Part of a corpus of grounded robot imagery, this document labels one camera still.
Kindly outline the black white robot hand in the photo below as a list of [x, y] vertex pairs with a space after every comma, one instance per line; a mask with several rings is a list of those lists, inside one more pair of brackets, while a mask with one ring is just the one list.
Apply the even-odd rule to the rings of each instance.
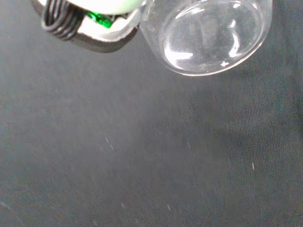
[[136, 35], [146, 0], [33, 0], [51, 36], [100, 53], [123, 48]]

